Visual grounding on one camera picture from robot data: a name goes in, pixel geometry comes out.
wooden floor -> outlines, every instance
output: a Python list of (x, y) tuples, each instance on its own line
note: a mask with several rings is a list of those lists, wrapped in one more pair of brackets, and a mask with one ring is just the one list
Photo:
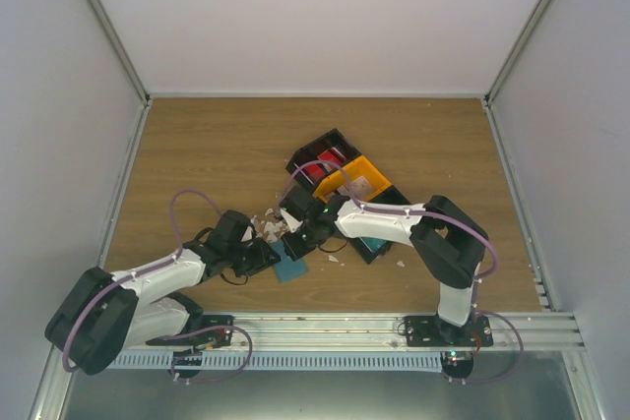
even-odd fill
[[(265, 219), (277, 206), (299, 147), (339, 128), (413, 203), (449, 197), (490, 235), (501, 268), (480, 288), (479, 307), (538, 311), (525, 248), (496, 148), (478, 100), (160, 99), (140, 145), (109, 252), (109, 270), (161, 258), (175, 248), (167, 218), (172, 194), (208, 193), (223, 209)], [(177, 220), (186, 239), (217, 216), (182, 196)], [(439, 285), (414, 249), (395, 245), (371, 266), (348, 246), (313, 252), (309, 273), (280, 284), (273, 270), (242, 287), (219, 278), (185, 290), (207, 310), (433, 311)]]

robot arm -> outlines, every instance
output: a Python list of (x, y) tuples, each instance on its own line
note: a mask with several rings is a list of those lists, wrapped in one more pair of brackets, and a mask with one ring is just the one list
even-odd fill
[[(70, 359), (85, 373), (105, 369), (126, 347), (154, 338), (189, 333), (203, 323), (203, 309), (175, 291), (197, 285), (210, 277), (233, 269), (236, 276), (251, 276), (280, 260), (262, 238), (255, 238), (249, 218), (228, 210), (201, 238), (184, 244), (177, 256), (148, 263), (131, 270), (108, 273), (100, 268), (84, 272), (45, 330), (46, 338), (64, 349), (71, 330), (86, 307), (102, 296), (87, 313), (70, 348)], [(204, 339), (194, 337), (189, 346)]]
[[(450, 326), (462, 327), (471, 314), (473, 283), (483, 245), (465, 231), (436, 218), (414, 215), (429, 210), (453, 217), (487, 238), (487, 234), (445, 197), (435, 196), (426, 204), (391, 206), (369, 204), (369, 210), (345, 196), (334, 196), (327, 204), (299, 187), (281, 202), (281, 214), (291, 230), (283, 237), (286, 253), (303, 257), (330, 237), (372, 237), (414, 247), (431, 274), (440, 281), (437, 315)], [(438, 233), (446, 230), (443, 236)]]

enclosure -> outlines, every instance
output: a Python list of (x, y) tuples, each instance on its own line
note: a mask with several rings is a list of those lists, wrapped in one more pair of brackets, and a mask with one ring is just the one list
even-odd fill
[[(2, 6), (5, 418), (624, 418), (628, 0)], [(365, 200), (446, 196), (487, 232), (500, 267), (477, 306), (503, 318), (471, 381), (509, 377), (444, 379), (454, 348), (412, 345), (405, 322), (440, 302), (418, 252), (340, 240), (285, 283), (269, 268), (184, 288), (251, 335), (234, 379), (174, 386), (174, 350), (147, 345), (93, 377), (64, 371), (43, 332), (85, 270), (172, 252), (185, 188), (273, 244), (286, 168), (332, 130), (360, 150), (350, 167), (370, 166), (352, 171)], [(322, 169), (330, 199), (343, 179)], [(197, 196), (174, 210), (186, 239), (217, 224)], [(247, 338), (229, 342), (199, 358), (200, 379), (247, 362)]]

paper scrap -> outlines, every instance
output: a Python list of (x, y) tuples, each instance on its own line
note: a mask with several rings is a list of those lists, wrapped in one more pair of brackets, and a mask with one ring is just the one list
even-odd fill
[(359, 199), (367, 199), (374, 193), (374, 187), (365, 176), (358, 176), (350, 182), (350, 188)]
[(267, 241), (267, 243), (276, 243), (279, 240), (278, 237), (285, 232), (286, 223), (284, 221), (279, 221), (278, 223), (267, 221), (263, 227), (263, 233), (267, 233), (267, 236), (265, 237), (265, 241)]

teal object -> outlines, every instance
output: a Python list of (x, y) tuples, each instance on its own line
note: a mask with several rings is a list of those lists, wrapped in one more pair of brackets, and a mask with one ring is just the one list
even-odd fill
[(377, 252), (381, 249), (381, 246), (387, 243), (387, 240), (381, 240), (380, 238), (364, 237), (360, 238), (360, 240), (365, 243), (365, 246), (367, 246), (372, 253)]
[(306, 263), (304, 263), (303, 259), (294, 261), (286, 255), (282, 241), (272, 243), (270, 246), (272, 247), (272, 250), (278, 253), (281, 257), (280, 262), (274, 264), (274, 271), (276, 272), (276, 277), (280, 283), (287, 283), (305, 275), (308, 272), (308, 267), (306, 266)]

